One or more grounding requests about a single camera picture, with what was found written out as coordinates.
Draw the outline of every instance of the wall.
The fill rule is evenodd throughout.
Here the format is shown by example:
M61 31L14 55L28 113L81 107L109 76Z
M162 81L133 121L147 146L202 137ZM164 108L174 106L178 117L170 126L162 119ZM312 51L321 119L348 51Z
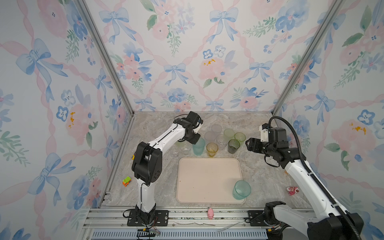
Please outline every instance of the wall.
M384 239L383 8L382 0L346 0L277 112L321 181L363 218L365 239Z
M0 239L76 239L127 113L72 1L2 1L0 22Z
M136 111L270 111L331 2L86 0Z

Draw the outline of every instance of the toy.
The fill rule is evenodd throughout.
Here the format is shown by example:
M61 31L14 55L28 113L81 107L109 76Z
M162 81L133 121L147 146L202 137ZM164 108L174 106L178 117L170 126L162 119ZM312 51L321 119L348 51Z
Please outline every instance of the toy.
M299 188L298 187L287 187L287 191L288 191L288 194L290 196L294 195L295 193L298 193L299 192Z
M123 184L124 186L127 186L130 182L131 182L131 178L130 178L130 177L126 177L126 178L122 181L122 184Z
M208 218L209 219L213 219L214 218L214 210L212 208L208 209L207 214L208 214Z

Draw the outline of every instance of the beige tray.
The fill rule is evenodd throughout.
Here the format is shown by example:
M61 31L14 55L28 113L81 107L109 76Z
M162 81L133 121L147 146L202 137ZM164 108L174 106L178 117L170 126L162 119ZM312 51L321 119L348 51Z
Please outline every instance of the beige tray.
M181 203L243 204L232 196L242 180L236 158L184 157L179 162L176 199Z

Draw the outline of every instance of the slotted vent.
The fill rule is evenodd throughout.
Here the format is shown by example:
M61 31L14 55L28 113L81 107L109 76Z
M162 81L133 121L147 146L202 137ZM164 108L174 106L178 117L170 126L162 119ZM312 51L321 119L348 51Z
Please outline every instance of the slotted vent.
M148 239L143 237L146 234L137 229L96 229L91 239ZM160 229L155 239L267 239L267 236L265 229L227 229L219 233L216 229Z

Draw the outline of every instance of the black mounting plate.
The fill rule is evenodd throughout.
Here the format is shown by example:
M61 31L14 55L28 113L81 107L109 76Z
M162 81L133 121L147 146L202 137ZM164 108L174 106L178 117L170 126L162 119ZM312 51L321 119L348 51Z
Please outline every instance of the black mounting plate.
M251 220L251 222L249 224L251 225L251 227L268 226L267 224L265 224L263 219L253 220L253 219L257 218L259 215L261 215L263 212L264 212L264 210L249 210L248 211L248 218Z
M155 227L166 227L168 225L168 210L155 210ZM129 211L127 226L129 227L145 227L140 217L135 211Z

